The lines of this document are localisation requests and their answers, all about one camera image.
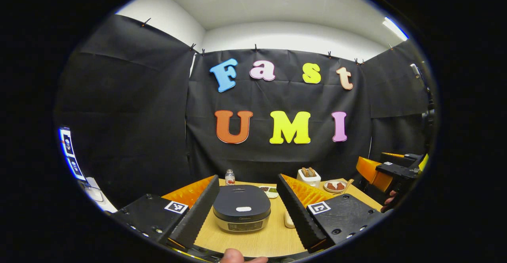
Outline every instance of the screen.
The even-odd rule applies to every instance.
[[[63,155],[65,155],[65,160],[69,166],[69,169],[72,171],[74,177],[79,180],[86,181],[85,175],[79,168],[78,161],[76,160],[76,155],[74,154],[74,148],[72,146],[72,138],[71,138],[71,129],[67,126],[60,126],[60,140],[62,144]]]

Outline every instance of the rice cooker lid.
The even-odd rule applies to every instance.
[[[220,187],[213,212],[219,219],[233,223],[257,221],[269,216],[271,202],[259,187],[227,185]]]

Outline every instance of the white ceiling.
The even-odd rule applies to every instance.
[[[388,48],[401,39],[368,0],[173,0],[206,30],[257,21],[313,23],[346,30]]]

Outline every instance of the wooden table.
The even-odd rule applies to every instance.
[[[276,184],[260,184],[239,181],[236,181],[236,184],[276,186]],[[225,186],[225,180],[219,179],[219,185]],[[320,183],[319,189],[329,193],[323,188],[323,185],[324,181]],[[382,205],[375,202],[372,198],[353,185],[351,185],[346,192],[378,211],[380,211],[380,208],[382,207]],[[286,208],[284,202],[280,199],[280,196],[277,198],[271,198],[270,201],[271,215],[269,217],[268,224],[263,229],[253,233],[231,234],[223,231],[215,223],[213,209],[210,209],[210,213],[208,213],[208,217],[206,218],[194,244],[216,252],[225,252],[227,248],[235,248],[241,251],[241,253],[243,253],[246,257],[273,257],[305,252],[306,249],[304,249],[301,244],[296,230],[287,228],[284,224],[284,213],[286,212]]]

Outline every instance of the ceiling light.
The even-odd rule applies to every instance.
[[[385,21],[382,22],[383,25],[385,25],[387,28],[389,28],[392,32],[394,32],[398,37],[400,37],[403,41],[406,41],[409,39],[407,35],[403,33],[403,31],[393,23],[389,18],[385,18]]]

